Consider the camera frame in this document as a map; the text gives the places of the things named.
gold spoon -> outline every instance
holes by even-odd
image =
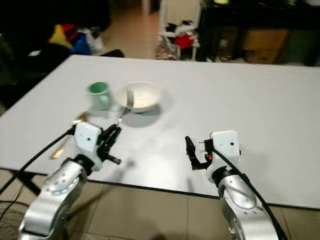
[[[86,122],[88,120],[89,113],[87,111],[84,111],[81,113],[75,120],[72,121],[72,125],[76,125],[82,122]],[[61,154],[64,152],[65,144],[70,139],[71,135],[68,135],[65,140],[62,142],[62,144],[59,146],[59,148],[51,155],[51,159],[57,159],[61,156]]]

white bowl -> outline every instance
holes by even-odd
[[[141,81],[129,84],[121,89],[115,96],[116,101],[122,105],[127,105],[127,89],[133,92],[132,112],[144,113],[152,110],[163,98],[163,91],[154,84]]]

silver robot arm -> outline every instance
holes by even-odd
[[[115,124],[106,131],[90,123],[76,126],[75,145],[79,154],[67,158],[45,180],[39,196],[27,210],[19,227],[19,240],[57,240],[67,220],[67,210],[77,200],[87,177],[99,171],[104,160],[121,160],[109,155],[121,129]]]
[[[234,240],[277,240],[277,232],[269,220],[261,201],[248,185],[219,156],[212,154],[212,147],[223,153],[235,166],[238,165],[240,150],[235,131],[221,131],[210,134],[205,140],[206,162],[200,163],[195,146],[187,136],[186,152],[193,170],[206,169],[208,180],[218,188],[222,201],[222,213],[229,224],[231,239]]]

green mug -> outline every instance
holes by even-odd
[[[112,99],[107,83],[101,81],[95,82],[88,86],[87,93],[96,110],[108,110],[111,107]]]

black cable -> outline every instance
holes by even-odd
[[[261,201],[263,208],[268,213],[268,215],[271,218],[271,221],[275,227],[276,234],[280,240],[288,240],[284,230],[280,226],[279,222],[277,221],[276,217],[274,216],[273,212],[271,211],[270,207],[266,203],[266,201],[263,199],[263,197],[259,194],[259,192],[255,189],[255,187],[250,183],[248,178],[244,176],[240,170],[233,165],[224,155],[222,155],[217,149],[213,148],[213,152],[216,153],[220,158],[222,158],[223,161],[225,161],[235,172],[239,177],[248,185],[248,187],[252,190],[252,192],[257,196],[257,198]]]
[[[40,157],[44,152],[46,152],[49,148],[51,148],[53,145],[55,145],[57,142],[59,142],[61,139],[63,139],[67,135],[73,135],[75,133],[76,126],[73,126],[69,130],[67,130],[64,134],[59,136],[57,139],[55,139],[53,142],[51,142],[49,145],[47,145],[44,149],[42,149],[40,152],[38,152],[33,158],[31,158],[25,165],[23,165],[22,168],[20,168],[19,171],[17,171],[9,181],[6,182],[6,184],[0,189],[0,195],[7,189],[7,187],[12,184],[12,182],[19,176],[21,173],[23,173],[27,167],[29,167],[30,164],[32,164],[38,157]]]
[[[0,222],[1,222],[1,220],[4,218],[5,214],[6,214],[7,211],[9,210],[9,208],[11,208],[11,206],[12,206],[13,204],[15,204],[15,202],[18,200],[18,198],[20,197],[20,194],[21,194],[23,188],[24,188],[24,185],[21,186],[20,190],[18,191],[17,196],[16,196],[15,199],[11,202],[11,204],[9,204],[9,206],[7,206],[7,207],[3,210],[3,212],[2,212],[1,215],[0,215]]]

